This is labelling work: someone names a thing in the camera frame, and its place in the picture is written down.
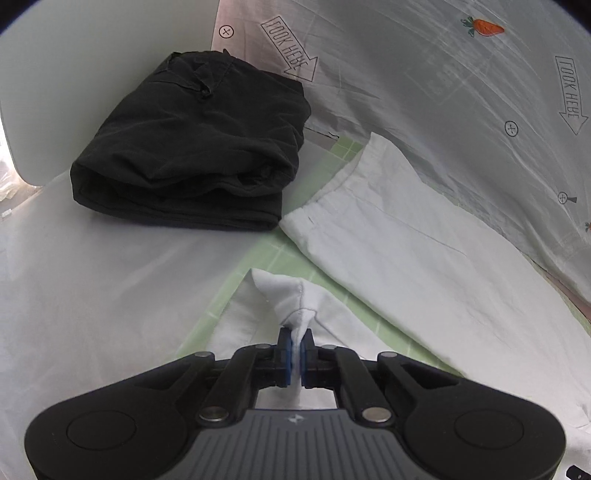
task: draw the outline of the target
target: orange carrot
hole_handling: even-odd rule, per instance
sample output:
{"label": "orange carrot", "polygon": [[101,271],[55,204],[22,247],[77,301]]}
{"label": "orange carrot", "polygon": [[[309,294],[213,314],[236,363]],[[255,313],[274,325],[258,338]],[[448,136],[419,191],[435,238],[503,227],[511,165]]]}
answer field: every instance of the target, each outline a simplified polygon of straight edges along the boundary
{"label": "orange carrot", "polygon": [[493,35],[498,35],[499,33],[503,33],[505,31],[505,29],[500,25],[487,22],[486,20],[482,20],[480,18],[474,20],[472,17],[468,17],[466,20],[462,20],[462,23],[465,27],[468,27],[470,29],[468,33],[472,37],[474,36],[474,31],[477,31],[480,35],[484,37],[491,37]]}

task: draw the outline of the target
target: green tiled surface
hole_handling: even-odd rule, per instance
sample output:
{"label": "green tiled surface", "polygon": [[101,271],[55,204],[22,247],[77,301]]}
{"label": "green tiled surface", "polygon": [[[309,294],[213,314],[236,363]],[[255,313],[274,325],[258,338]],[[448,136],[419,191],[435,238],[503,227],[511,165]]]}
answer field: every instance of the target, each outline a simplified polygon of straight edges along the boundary
{"label": "green tiled surface", "polygon": [[[304,186],[297,192],[295,199],[286,206],[287,211],[303,205],[324,186],[343,165],[351,160],[361,150],[362,145],[351,139],[339,139],[331,149],[331,156],[322,159],[317,168],[309,175]],[[533,267],[543,275],[542,270],[531,262]],[[305,278],[316,283],[335,295],[344,302],[348,308],[366,324],[384,343],[392,350],[412,357],[435,367],[452,371],[427,349],[402,333],[392,324],[375,313],[365,303],[348,292],[341,285],[333,281],[323,271],[318,269],[296,247],[296,245],[283,233],[280,228],[265,234],[265,236],[253,247],[253,249],[240,262],[237,269],[228,277],[217,296],[213,299],[206,313],[197,321],[197,324],[186,341],[178,350],[178,356],[204,350],[213,329],[224,307],[232,297],[234,291],[251,268],[260,268],[274,274],[289,275]],[[591,325],[572,302],[551,284],[560,293],[575,318],[583,325],[591,335]]]}

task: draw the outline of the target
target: silver screw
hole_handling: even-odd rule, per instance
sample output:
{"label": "silver screw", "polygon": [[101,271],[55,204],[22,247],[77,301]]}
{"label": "silver screw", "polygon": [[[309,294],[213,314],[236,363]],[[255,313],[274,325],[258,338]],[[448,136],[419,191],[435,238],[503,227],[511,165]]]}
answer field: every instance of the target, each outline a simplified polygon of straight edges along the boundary
{"label": "silver screw", "polygon": [[361,412],[361,416],[372,423],[383,423],[392,418],[392,413],[382,407],[370,407]]}
{"label": "silver screw", "polygon": [[199,412],[199,418],[205,421],[224,421],[228,415],[223,407],[205,407]]}

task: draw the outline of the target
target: arrow with text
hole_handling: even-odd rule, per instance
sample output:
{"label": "arrow with text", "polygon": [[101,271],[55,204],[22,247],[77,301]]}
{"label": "arrow with text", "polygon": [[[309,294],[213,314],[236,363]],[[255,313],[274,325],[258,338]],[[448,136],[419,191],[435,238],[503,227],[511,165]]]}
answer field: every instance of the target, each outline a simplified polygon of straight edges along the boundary
{"label": "arrow with text", "polygon": [[281,17],[271,18],[262,23],[261,27],[288,65],[289,68],[284,73],[311,82],[318,57],[310,58]]}
{"label": "arrow with text", "polygon": [[587,121],[588,116],[583,115],[581,103],[581,91],[579,77],[574,66],[574,60],[568,57],[555,57],[560,84],[562,85],[562,97],[564,99],[564,112],[559,112],[564,121],[568,123],[575,135],[579,134],[581,127]]}

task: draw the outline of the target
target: folded black pants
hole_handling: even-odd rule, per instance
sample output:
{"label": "folded black pants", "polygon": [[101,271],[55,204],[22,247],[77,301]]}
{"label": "folded black pants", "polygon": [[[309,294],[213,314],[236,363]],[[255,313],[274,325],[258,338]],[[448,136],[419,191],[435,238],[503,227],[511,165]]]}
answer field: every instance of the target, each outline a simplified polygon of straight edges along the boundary
{"label": "folded black pants", "polygon": [[227,51],[173,53],[73,163],[74,200],[144,223],[271,229],[309,116],[296,80]]}

